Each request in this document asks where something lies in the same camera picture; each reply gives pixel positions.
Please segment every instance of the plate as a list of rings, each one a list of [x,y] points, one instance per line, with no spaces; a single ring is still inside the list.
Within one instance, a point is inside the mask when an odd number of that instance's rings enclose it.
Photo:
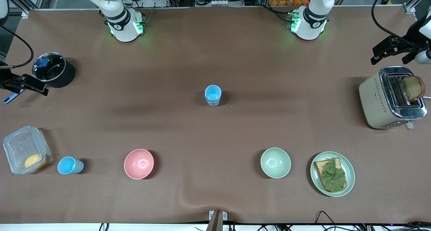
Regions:
[[[341,168],[346,173],[346,183],[347,183],[346,188],[344,188],[342,191],[339,191],[339,192],[329,192],[325,190],[322,182],[320,181],[319,173],[317,172],[316,166],[314,165],[314,162],[327,160],[331,158],[340,158]],[[310,174],[311,174],[311,180],[313,181],[314,185],[319,189],[319,191],[321,191],[323,194],[328,195],[330,197],[343,197],[344,195],[348,194],[353,189],[353,186],[355,185],[355,171],[353,170],[352,164],[349,162],[348,159],[346,159],[346,157],[336,152],[327,151],[327,152],[319,153],[311,162]]]

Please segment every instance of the bread slice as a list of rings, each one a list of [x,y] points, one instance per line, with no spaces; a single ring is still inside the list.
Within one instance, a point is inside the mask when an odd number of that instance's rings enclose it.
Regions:
[[[327,160],[322,160],[322,161],[317,161],[314,162],[314,166],[316,166],[317,169],[317,173],[319,174],[319,178],[320,181],[322,181],[322,173],[325,170],[325,165],[328,164],[331,160],[327,159]],[[341,162],[340,162],[340,158],[335,158],[335,168],[337,169],[341,169]],[[347,182],[344,184],[343,190],[346,188],[347,186]]]
[[[403,86],[410,102],[415,102],[425,94],[425,84],[421,78],[412,75],[403,78]]]

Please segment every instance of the toaster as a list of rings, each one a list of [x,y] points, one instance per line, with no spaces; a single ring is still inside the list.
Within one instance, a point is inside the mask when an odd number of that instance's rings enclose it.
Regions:
[[[424,100],[410,102],[402,79],[413,75],[406,67],[384,67],[359,86],[362,109],[368,124],[377,129],[405,125],[427,114]]]

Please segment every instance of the light green bowl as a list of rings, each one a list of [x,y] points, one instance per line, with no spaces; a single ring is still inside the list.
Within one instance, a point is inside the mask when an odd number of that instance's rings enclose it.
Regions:
[[[283,178],[291,170],[291,158],[280,148],[269,148],[260,157],[260,167],[271,178]]]
[[[320,181],[319,173],[317,172],[316,166],[314,165],[314,162],[331,158],[340,158],[341,168],[343,168],[346,173],[346,188],[339,192],[329,192],[325,190],[322,182]],[[346,157],[336,152],[327,151],[319,153],[311,162],[310,174],[311,180],[313,181],[314,185],[319,189],[319,191],[330,197],[343,197],[344,195],[347,195],[355,185],[355,171],[353,170],[352,164]]]

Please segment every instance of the green led light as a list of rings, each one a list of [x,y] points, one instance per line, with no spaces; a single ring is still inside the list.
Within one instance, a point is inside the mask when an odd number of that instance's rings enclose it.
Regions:
[[[109,29],[111,30],[111,34],[114,35],[114,31],[112,31],[111,25],[108,24]]]
[[[135,30],[138,34],[142,34],[143,29],[140,23],[133,22],[133,26],[135,27]]]
[[[299,25],[301,24],[301,18],[298,18],[293,24],[292,24],[292,31],[296,32],[298,30]]]
[[[323,32],[323,30],[325,29],[326,22],[327,22],[327,20],[325,20],[325,22],[323,23],[323,25],[322,25],[322,30],[320,31],[320,33],[322,33],[322,32]]]

